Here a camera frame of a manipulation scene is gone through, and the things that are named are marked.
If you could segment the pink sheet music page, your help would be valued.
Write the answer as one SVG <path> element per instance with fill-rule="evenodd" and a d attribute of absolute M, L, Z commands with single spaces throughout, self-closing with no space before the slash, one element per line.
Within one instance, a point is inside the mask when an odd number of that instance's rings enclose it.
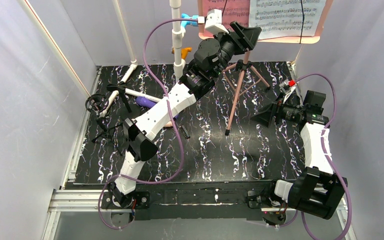
<path fill-rule="evenodd" d="M 244 27 L 249 25 L 250 0 L 199 0 L 198 14 L 207 16 L 212 9 L 222 10 L 222 24 L 229 30 L 231 22 Z"/>

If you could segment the white sheet music page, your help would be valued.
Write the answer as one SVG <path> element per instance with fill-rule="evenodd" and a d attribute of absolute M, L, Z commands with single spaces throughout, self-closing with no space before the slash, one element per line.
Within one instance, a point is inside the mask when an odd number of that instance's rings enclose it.
<path fill-rule="evenodd" d="M 259 27 L 258 39 L 314 37 L 326 0 L 251 0 L 248 26 Z"/>

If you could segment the pink microphone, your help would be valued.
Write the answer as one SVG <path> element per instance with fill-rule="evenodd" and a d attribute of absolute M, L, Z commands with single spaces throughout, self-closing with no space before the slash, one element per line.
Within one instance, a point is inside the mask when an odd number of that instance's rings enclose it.
<path fill-rule="evenodd" d="M 172 128 L 173 127 L 173 124 L 172 122 L 168 122 L 164 125 L 165 128 Z"/>

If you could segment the purple microphone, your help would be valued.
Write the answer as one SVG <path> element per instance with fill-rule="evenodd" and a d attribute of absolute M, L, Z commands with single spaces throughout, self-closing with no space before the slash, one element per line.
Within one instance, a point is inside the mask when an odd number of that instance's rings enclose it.
<path fill-rule="evenodd" d="M 148 109 L 154 107 L 157 104 L 156 102 L 149 100 L 148 98 L 146 98 L 144 96 L 137 96 L 135 102 L 140 107 L 145 107 Z"/>

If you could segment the black round-base mic stand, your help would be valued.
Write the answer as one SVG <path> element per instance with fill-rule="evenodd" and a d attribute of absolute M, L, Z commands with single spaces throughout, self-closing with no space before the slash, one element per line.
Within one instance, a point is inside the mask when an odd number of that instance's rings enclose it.
<path fill-rule="evenodd" d="M 128 98 L 126 97 L 126 84 L 108 84 L 106 86 L 106 90 L 111 92 L 110 97 L 108 98 L 108 106 L 105 109 L 106 112 L 109 111 L 109 108 L 111 107 L 112 103 L 115 101 L 115 98 L 119 96 L 121 98 L 121 101 L 123 102 L 124 106 L 126 107 L 128 113 L 132 113 L 133 110 L 129 104 Z"/>

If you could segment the black tripod mic stand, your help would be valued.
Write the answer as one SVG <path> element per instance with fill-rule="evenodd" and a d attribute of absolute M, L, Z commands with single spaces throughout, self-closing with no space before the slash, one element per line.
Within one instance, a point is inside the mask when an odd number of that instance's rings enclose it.
<path fill-rule="evenodd" d="M 115 150 L 122 155 L 122 151 L 119 149 L 118 140 L 115 138 L 115 130 L 121 126 L 117 124 L 113 127 L 108 127 L 105 123 L 105 116 L 111 107 L 110 100 L 103 94 L 95 93 L 87 98 L 85 101 L 85 108 L 91 114 L 95 114 L 95 122 L 100 127 L 101 132 L 91 140 L 92 143 L 96 143 L 99 138 L 111 142 L 114 145 Z"/>

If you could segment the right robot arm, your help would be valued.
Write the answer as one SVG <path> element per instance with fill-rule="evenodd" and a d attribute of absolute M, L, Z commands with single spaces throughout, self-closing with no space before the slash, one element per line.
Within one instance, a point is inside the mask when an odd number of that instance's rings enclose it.
<path fill-rule="evenodd" d="M 325 126 L 329 118 L 323 115 L 326 94 L 307 91 L 303 106 L 292 106 L 276 101 L 264 106 L 250 119 L 268 128 L 272 123 L 290 121 L 296 123 L 303 141 L 305 168 L 295 181 L 274 180 L 269 197 L 290 208 L 329 220 L 342 199 L 345 190 L 338 175 L 328 163 L 330 150 L 321 144 L 321 136 L 327 136 Z"/>

